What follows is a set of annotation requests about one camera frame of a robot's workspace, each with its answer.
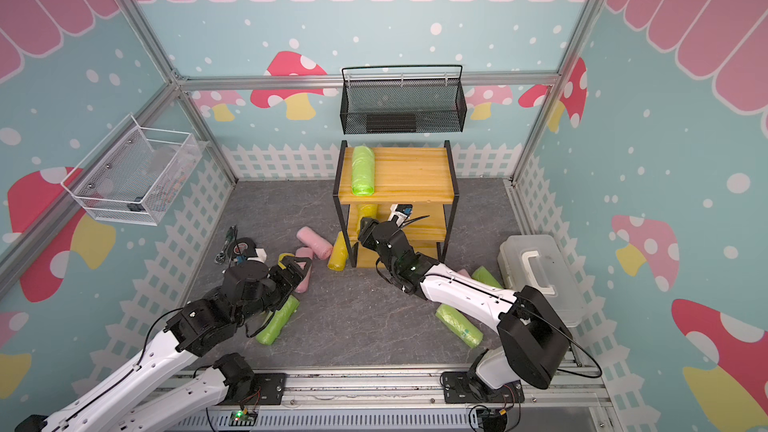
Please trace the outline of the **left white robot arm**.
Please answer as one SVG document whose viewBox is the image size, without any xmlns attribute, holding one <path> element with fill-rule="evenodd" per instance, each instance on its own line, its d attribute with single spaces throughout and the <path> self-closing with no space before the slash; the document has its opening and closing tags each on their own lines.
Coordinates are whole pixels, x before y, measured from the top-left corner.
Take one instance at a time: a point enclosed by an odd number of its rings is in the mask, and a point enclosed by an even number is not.
<svg viewBox="0 0 768 432">
<path fill-rule="evenodd" d="M 245 260 L 227 268 L 219 286 L 165 314 L 165 327 L 148 334 L 141 351 L 68 406 L 33 414 L 19 431 L 164 430 L 223 401 L 245 404 L 258 397 L 252 367 L 238 353 L 217 359 L 185 385 L 145 399 L 177 372 L 229 340 L 247 320 L 276 313 L 292 296 L 312 261 L 285 256 L 276 265 Z"/>
</svg>

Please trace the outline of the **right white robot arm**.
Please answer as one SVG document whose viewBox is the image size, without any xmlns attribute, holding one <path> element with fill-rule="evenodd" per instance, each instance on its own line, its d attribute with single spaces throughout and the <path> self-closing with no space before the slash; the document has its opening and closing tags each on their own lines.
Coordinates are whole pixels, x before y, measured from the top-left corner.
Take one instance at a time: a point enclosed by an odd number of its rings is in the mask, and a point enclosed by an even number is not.
<svg viewBox="0 0 768 432">
<path fill-rule="evenodd" d="M 501 346 L 485 353 L 474 376 L 495 390 L 521 381 L 547 389 L 572 335 L 545 296 L 532 286 L 491 287 L 462 276 L 410 245 L 395 221 L 361 220 L 359 244 L 378 254 L 379 275 L 408 295 L 457 309 L 497 332 Z"/>
</svg>

